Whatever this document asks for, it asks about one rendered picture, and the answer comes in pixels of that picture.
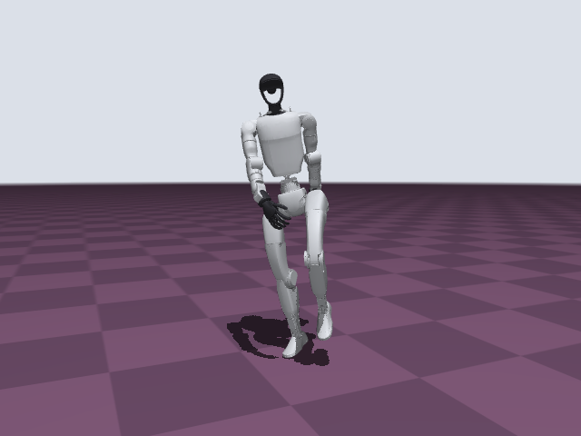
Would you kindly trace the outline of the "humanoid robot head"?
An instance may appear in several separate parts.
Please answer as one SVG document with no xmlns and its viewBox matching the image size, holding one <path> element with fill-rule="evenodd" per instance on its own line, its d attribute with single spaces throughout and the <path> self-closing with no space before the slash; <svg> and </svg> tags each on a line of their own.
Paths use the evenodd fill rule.
<svg viewBox="0 0 581 436">
<path fill-rule="evenodd" d="M 264 75 L 259 83 L 259 87 L 260 87 L 260 91 L 261 91 L 261 95 L 264 99 L 264 101 L 268 104 L 269 106 L 269 111 L 272 111 L 272 113 L 270 114 L 266 114 L 266 115 L 278 115 L 278 114 L 283 114 L 285 113 L 282 111 L 279 111 L 281 109 L 281 101 L 283 98 L 283 82 L 281 80 L 281 78 L 276 75 L 276 74 L 266 74 Z M 272 104 L 270 103 L 265 95 L 264 95 L 264 91 L 267 91 L 269 94 L 274 94 L 276 92 L 276 89 L 280 88 L 281 89 L 281 98 L 279 100 L 279 102 Z"/>
</svg>

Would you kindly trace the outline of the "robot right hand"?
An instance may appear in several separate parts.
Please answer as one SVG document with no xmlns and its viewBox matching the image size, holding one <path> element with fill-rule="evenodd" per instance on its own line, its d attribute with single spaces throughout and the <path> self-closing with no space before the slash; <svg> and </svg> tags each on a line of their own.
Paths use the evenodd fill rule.
<svg viewBox="0 0 581 436">
<path fill-rule="evenodd" d="M 271 226 L 273 226 L 273 228 L 275 228 L 275 229 L 281 230 L 282 228 L 286 227 L 286 225 L 290 224 L 290 223 L 286 223 L 282 219 L 291 220 L 291 218 L 283 215 L 278 209 L 278 207 L 280 207 L 284 210 L 287 210 L 288 208 L 284 205 L 277 204 L 277 203 L 274 203 L 274 201 L 271 201 L 271 198 L 269 197 L 269 195 L 267 194 L 266 191 L 260 190 L 260 193 L 263 196 L 263 198 L 259 201 L 258 205 L 263 208 L 264 215 L 269 220 Z M 286 224 L 286 225 L 282 225 L 281 223 Z"/>
</svg>

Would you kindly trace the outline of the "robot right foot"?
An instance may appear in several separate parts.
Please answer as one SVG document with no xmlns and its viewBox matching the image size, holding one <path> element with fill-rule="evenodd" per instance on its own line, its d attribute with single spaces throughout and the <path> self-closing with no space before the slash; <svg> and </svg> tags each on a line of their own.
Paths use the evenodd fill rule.
<svg viewBox="0 0 581 436">
<path fill-rule="evenodd" d="M 282 356 L 285 358 L 290 358 L 295 356 L 303 347 L 305 343 L 308 342 L 308 336 L 304 331 L 301 331 L 301 337 L 291 337 L 290 342 L 287 345 L 286 349 L 283 351 Z"/>
</svg>

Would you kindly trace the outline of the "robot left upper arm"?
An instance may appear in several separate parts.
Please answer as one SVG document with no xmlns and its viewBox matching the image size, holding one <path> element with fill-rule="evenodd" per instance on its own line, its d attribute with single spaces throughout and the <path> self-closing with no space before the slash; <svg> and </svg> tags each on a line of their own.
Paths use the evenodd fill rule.
<svg viewBox="0 0 581 436">
<path fill-rule="evenodd" d="M 300 118 L 300 126 L 304 128 L 303 139 L 306 147 L 304 154 L 304 161 L 307 165 L 314 165 L 320 163 L 320 153 L 317 150 L 317 122 L 315 117 L 308 113 L 297 113 Z"/>
</svg>

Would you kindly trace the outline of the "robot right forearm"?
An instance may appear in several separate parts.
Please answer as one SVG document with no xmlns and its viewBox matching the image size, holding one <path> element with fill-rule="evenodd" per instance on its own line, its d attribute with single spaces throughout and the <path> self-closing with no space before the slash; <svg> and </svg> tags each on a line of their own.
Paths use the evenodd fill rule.
<svg viewBox="0 0 581 436">
<path fill-rule="evenodd" d="M 264 181 L 262 180 L 262 172 L 259 169 L 251 169 L 251 160 L 248 157 L 246 160 L 246 170 L 248 179 L 251 183 L 251 192 L 256 203 L 263 198 L 260 190 L 266 191 Z"/>
</svg>

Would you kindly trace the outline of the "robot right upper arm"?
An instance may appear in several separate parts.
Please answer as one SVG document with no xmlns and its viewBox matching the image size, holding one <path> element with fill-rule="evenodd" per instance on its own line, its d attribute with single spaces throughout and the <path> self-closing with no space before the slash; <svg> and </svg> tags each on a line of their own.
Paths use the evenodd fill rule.
<svg viewBox="0 0 581 436">
<path fill-rule="evenodd" d="M 244 155 L 251 160 L 251 169 L 263 168 L 263 160 L 257 157 L 257 142 L 255 135 L 257 135 L 257 120 L 246 121 L 241 126 L 241 141 Z"/>
</svg>

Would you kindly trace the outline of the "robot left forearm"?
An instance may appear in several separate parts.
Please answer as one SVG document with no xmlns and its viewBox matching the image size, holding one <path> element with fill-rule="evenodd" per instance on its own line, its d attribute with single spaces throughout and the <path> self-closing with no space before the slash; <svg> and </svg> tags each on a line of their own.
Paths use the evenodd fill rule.
<svg viewBox="0 0 581 436">
<path fill-rule="evenodd" d="M 308 165 L 310 191 L 314 188 L 321 190 L 320 164 L 321 164 L 321 157 L 320 157 L 320 163 L 317 163 L 314 165 Z"/>
</svg>

